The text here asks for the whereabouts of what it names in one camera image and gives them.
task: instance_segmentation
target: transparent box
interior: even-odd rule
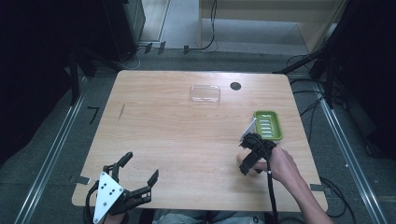
[[[191,86],[190,101],[195,105],[219,105],[220,87],[193,85]]]

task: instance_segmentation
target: human arm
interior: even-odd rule
[[[305,223],[332,223],[301,177],[297,165],[288,151],[274,147],[270,163],[273,178],[285,186],[296,200],[303,213]],[[267,171],[267,163],[259,161],[253,168]]]

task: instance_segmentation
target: black cable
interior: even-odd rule
[[[210,40],[209,44],[204,47],[204,48],[195,48],[195,49],[189,49],[189,50],[204,50],[208,49],[212,44],[213,41],[215,40],[215,19],[216,19],[216,14],[217,14],[217,9],[218,9],[218,0],[214,0],[212,4],[212,8],[210,10],[210,23],[212,27],[212,39]]]
[[[92,213],[91,213],[91,208],[90,208],[90,198],[91,195],[98,189],[99,187],[99,180],[95,181],[95,184],[92,186],[92,188],[88,191],[87,197],[85,198],[85,207],[83,210],[83,219],[84,223],[86,224],[92,224]]]
[[[305,224],[302,220],[298,219],[297,217],[284,217],[284,218],[281,218],[281,219],[279,220],[279,224],[282,223],[282,222],[284,222],[284,221],[288,221],[288,220],[296,221],[296,222],[298,222],[298,223]]]
[[[292,84],[294,84],[295,82],[298,82],[298,81],[311,81],[311,82],[318,82],[318,83],[321,83],[321,84],[325,84],[326,83],[324,81],[314,80],[314,79],[311,79],[311,78],[298,78],[298,79],[294,79],[293,81],[291,81],[290,85],[292,85]]]
[[[352,222],[354,224],[356,224],[355,214],[353,213],[352,208],[350,207],[349,203],[347,202],[347,200],[344,197],[344,194],[341,192],[341,190],[332,181],[330,181],[330,180],[328,180],[328,179],[326,179],[324,177],[321,177],[321,176],[319,177],[319,179],[324,185],[326,185],[328,188],[332,189],[334,194],[337,195],[337,197],[339,199],[341,199],[341,201],[344,203],[344,206],[345,206],[344,211],[341,214],[335,215],[335,216],[330,216],[330,215],[328,215],[328,216],[329,217],[340,217],[340,216],[342,216],[345,213],[346,208],[347,208],[347,210],[349,211],[350,215],[352,216]]]
[[[324,96],[320,96],[312,105],[309,105],[305,111],[303,111],[302,113],[300,113],[300,116],[302,116],[303,114],[305,114],[306,112],[310,111],[311,109],[314,108],[314,106],[317,105],[318,102],[320,102],[322,99],[324,98]]]
[[[308,135],[308,143],[311,141],[311,136],[312,136],[312,126],[313,126],[313,121],[314,121],[314,114],[315,114],[315,110],[317,109],[318,104],[320,103],[320,101],[317,101],[314,105],[314,108],[312,109],[312,113],[311,113],[311,121],[309,123],[309,135]]]
[[[275,199],[275,194],[274,194],[274,184],[273,184],[273,178],[272,178],[272,171],[271,171],[271,165],[270,165],[270,157],[268,156],[267,151],[265,150],[265,146],[262,144],[261,141],[257,141],[260,145],[260,148],[262,151],[264,151],[265,156],[267,157],[267,180],[268,180],[268,190],[270,193],[270,201],[271,201],[271,206],[273,210],[273,216],[274,216],[274,223],[278,224],[278,214],[277,214],[277,209],[276,209],[276,199]]]
[[[297,93],[302,93],[302,92],[313,92],[313,93],[320,93],[320,94],[324,94],[323,91],[294,91],[293,94],[297,94]]]

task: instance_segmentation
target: green tray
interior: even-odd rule
[[[254,113],[254,118],[256,118],[256,133],[261,135],[262,139],[271,141],[282,139],[283,134],[275,111],[259,110]]]

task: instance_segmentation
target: person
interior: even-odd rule
[[[301,177],[293,157],[287,150],[274,147],[270,158],[273,179],[279,181],[290,192],[300,207],[304,221],[307,224],[332,223],[323,209],[318,204],[311,189]],[[257,162],[254,169],[267,171],[266,162]],[[118,216],[108,215],[105,224],[119,224],[124,214]],[[200,212],[190,210],[156,210],[153,224],[168,223],[264,223],[263,213],[246,212]]]

